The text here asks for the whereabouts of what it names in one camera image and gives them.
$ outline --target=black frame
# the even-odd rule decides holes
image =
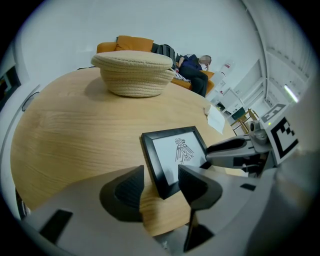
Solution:
[[[207,146],[195,126],[146,132],[146,133],[142,133],[141,135],[142,144],[143,144],[148,162],[150,164],[152,176],[153,176],[156,188],[158,190],[159,196],[162,199],[167,199],[173,194],[179,192],[180,188],[179,188],[178,182],[171,185],[168,184],[165,173],[163,171],[160,160],[158,158],[158,154],[157,154],[153,140],[174,136],[174,135],[179,135],[179,134],[185,134],[189,132],[194,133],[204,154],[206,155]]]

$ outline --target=ceiling light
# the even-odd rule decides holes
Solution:
[[[297,96],[293,93],[293,91],[288,87],[288,85],[284,85],[284,89],[290,94],[291,98],[297,103],[298,98]]]

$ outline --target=wooden table surface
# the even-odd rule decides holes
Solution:
[[[227,122],[223,135],[208,125],[208,104],[173,83],[156,97],[120,97],[107,90],[98,68],[63,75],[33,100],[15,130],[10,160],[16,189],[34,210],[73,182],[144,165],[146,230],[155,236],[183,226],[189,205],[181,191],[159,197],[141,134],[196,126],[207,146],[233,137]]]

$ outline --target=man lying on sofa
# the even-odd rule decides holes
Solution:
[[[203,97],[206,97],[208,76],[200,72],[200,70],[209,71],[211,60],[209,55],[197,58],[195,54],[178,55],[176,59],[178,62],[178,73],[191,81],[193,92]]]

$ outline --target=rope bowl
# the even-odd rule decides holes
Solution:
[[[175,76],[171,58],[152,52],[102,52],[93,56],[91,63],[100,68],[111,92],[127,97],[157,96]]]

